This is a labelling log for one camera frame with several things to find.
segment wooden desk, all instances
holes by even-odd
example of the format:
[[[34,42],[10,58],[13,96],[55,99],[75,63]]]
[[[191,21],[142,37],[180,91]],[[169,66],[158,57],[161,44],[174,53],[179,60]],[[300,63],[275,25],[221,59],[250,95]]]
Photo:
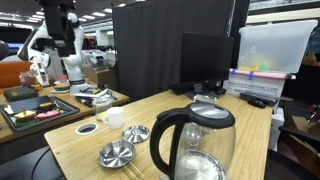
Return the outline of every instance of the wooden desk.
[[[107,169],[98,162],[102,147],[122,138],[122,132],[133,125],[152,129],[156,116],[172,108],[185,107],[191,100],[184,95],[176,96],[166,91],[155,96],[123,106],[124,126],[110,129],[94,118],[88,118],[47,132],[45,138],[63,173],[73,179],[129,179],[124,168]],[[236,147],[229,169],[229,179],[259,180],[264,178],[266,155],[271,126],[271,108],[259,109],[231,95],[224,95],[218,104],[230,110],[236,118]],[[77,127],[96,123],[99,128],[88,135],[75,133]],[[169,144],[173,128],[162,137],[160,151],[168,162]],[[159,179],[162,174],[156,168],[149,152],[149,138],[135,144],[136,156],[132,163],[146,180]]]
[[[44,124],[39,125],[39,126],[37,126],[35,128],[31,128],[31,129],[28,129],[28,130],[25,130],[25,131],[21,131],[21,132],[12,131],[10,129],[10,127],[9,127],[9,124],[7,124],[7,122],[4,120],[2,115],[0,115],[0,125],[3,126],[2,130],[0,130],[0,144],[8,142],[8,141],[12,141],[12,140],[17,139],[17,138],[21,138],[21,137],[27,136],[27,135],[32,134],[32,133],[39,132],[39,131],[44,130],[44,129],[48,129],[48,128],[54,127],[54,126],[59,125],[59,124],[63,124],[63,123],[68,122],[68,121],[72,121],[74,119],[83,118],[83,117],[86,117],[86,116],[93,115],[92,108],[89,108],[89,107],[77,102],[77,100],[74,97],[70,96],[69,93],[52,94],[50,92],[51,90],[53,90],[53,87],[43,88],[42,91],[39,91],[39,96],[48,95],[48,96],[59,97],[60,99],[62,99],[64,101],[66,101],[66,102],[78,107],[80,109],[80,111],[78,113],[72,114],[70,116],[67,116],[67,117],[64,117],[64,118],[61,118],[61,119],[58,119],[58,120],[55,120],[55,121],[51,121],[51,122],[48,122],[48,123],[44,123]],[[118,99],[117,101],[113,102],[114,105],[124,104],[124,103],[129,101],[129,97],[128,96],[125,96],[123,94],[117,93],[115,91],[113,91],[112,93]],[[3,95],[0,96],[0,104],[8,104],[6,98]]]

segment electric kettle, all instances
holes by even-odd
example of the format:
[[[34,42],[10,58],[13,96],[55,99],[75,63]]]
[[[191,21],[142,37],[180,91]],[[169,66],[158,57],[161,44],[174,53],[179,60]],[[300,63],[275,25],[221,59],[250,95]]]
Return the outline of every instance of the electric kettle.
[[[150,135],[154,164],[171,180],[224,180],[235,146],[235,118],[212,103],[193,102],[185,108],[160,113]],[[169,164],[160,154],[160,139],[175,126]]]

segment white cup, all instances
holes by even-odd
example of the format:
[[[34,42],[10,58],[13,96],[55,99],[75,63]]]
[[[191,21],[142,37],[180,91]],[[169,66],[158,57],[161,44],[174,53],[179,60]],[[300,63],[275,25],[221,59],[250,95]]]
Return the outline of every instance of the white cup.
[[[118,129],[123,126],[123,108],[111,107],[107,114],[103,116],[102,121],[110,126],[111,129]]]

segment plastic storage box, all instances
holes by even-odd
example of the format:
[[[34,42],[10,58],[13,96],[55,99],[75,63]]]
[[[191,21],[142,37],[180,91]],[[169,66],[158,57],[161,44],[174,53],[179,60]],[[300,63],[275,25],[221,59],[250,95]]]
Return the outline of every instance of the plastic storage box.
[[[317,20],[240,28],[238,69],[296,73]]]

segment humanoid robot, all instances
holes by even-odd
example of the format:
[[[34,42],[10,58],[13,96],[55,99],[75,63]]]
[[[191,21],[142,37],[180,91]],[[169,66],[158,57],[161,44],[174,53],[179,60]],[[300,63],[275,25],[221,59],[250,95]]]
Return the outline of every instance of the humanoid robot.
[[[85,83],[80,69],[83,62],[81,50],[84,31],[77,16],[74,13],[68,13],[69,10],[75,9],[73,0],[36,1],[43,7],[45,20],[38,30],[32,32],[18,51],[19,58],[32,62],[30,70],[38,82],[43,86],[49,85],[47,68],[50,65],[50,56],[34,49],[33,46],[39,38],[52,39],[68,73],[70,94],[73,95],[91,87]]]

